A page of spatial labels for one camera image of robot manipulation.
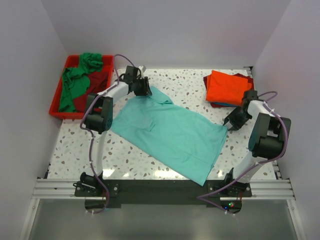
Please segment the teal t shirt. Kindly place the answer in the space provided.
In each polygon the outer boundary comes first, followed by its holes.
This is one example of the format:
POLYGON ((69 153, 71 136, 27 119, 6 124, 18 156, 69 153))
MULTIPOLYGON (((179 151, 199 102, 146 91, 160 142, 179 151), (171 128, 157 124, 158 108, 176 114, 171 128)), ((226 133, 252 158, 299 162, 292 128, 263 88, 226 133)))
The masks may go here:
POLYGON ((151 87, 127 101, 111 130, 189 180, 203 186, 227 138, 227 127, 175 105, 151 87))

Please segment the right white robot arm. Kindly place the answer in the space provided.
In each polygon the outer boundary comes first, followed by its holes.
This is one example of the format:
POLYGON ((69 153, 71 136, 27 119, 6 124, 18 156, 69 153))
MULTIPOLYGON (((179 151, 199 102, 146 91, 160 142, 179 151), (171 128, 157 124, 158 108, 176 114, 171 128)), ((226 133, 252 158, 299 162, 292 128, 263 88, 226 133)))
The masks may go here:
POLYGON ((248 153, 223 180, 223 192, 230 197, 248 185, 263 165, 282 158, 288 145, 291 119, 275 113, 266 101, 258 97, 256 90, 244 92, 240 106, 227 115, 223 124, 229 131, 238 131, 248 120, 255 121, 248 141, 248 153))

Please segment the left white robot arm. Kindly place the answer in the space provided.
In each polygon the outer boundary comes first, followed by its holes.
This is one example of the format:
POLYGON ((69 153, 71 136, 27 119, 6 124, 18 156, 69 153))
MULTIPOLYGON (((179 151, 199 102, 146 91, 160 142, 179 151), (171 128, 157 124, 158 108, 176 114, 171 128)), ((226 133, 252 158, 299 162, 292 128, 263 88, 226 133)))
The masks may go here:
POLYGON ((145 71, 146 67, 144 65, 138 67, 128 65, 125 73, 120 75, 119 79, 112 85, 101 92, 90 93, 87 96, 85 112, 80 123, 80 128, 91 134, 89 145, 89 166, 91 170, 86 173, 87 175, 102 179, 102 159, 99 156, 93 158, 95 133, 102 135, 111 128, 114 104, 130 93, 143 97, 152 95, 145 71))

